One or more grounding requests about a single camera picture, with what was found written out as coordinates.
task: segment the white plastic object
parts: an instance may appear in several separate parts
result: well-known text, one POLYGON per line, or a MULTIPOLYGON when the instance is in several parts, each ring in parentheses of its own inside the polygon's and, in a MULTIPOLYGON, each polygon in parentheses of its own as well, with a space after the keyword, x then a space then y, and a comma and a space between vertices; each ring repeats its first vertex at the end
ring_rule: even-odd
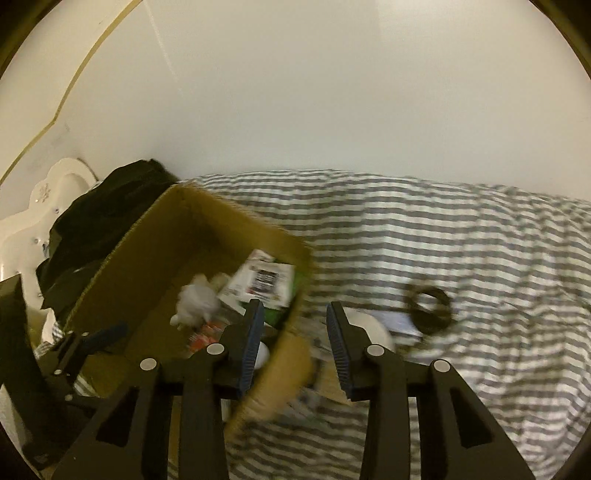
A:
POLYGON ((177 313, 170 319, 170 325, 198 328, 204 321, 208 322, 219 307, 220 301, 205 275, 195 275, 190 284, 181 288, 177 313))
POLYGON ((53 326, 56 324, 56 314, 53 309, 47 309, 47 316, 41 331, 41 341, 47 343, 54 343, 53 341, 53 326))
POLYGON ((20 273, 30 307, 43 303, 35 269, 46 258, 53 222, 95 183, 80 160, 62 158, 31 192, 29 208, 0 220, 0 281, 20 273))
POLYGON ((256 354, 255 370, 259 370, 260 367, 267 363, 269 360, 269 347, 263 342, 259 343, 259 351, 256 354))
POLYGON ((367 313, 350 309, 348 307, 344 307, 343 310, 347 315, 349 323, 364 329, 372 343, 394 351, 392 337, 386 330, 386 327, 384 327, 378 319, 367 313))

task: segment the bed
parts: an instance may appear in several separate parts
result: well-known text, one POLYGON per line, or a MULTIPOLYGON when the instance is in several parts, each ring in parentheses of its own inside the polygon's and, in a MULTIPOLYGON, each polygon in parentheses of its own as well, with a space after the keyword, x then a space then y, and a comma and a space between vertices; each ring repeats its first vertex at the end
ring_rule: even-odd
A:
MULTIPOLYGON (((456 323, 407 358, 445 358, 490 409, 538 480, 552 478, 591 412, 591 203, 505 186, 331 170, 190 180, 301 236, 316 275, 299 324, 329 351, 326 304, 404 306, 429 279, 456 323)), ((78 390, 88 394, 87 385, 78 390)), ((358 479, 368 406, 321 399, 316 421, 248 427, 228 445, 232 479, 358 479)), ((411 404, 412 478, 420 478, 411 404)), ((176 478, 174 465, 170 478, 176 478)))

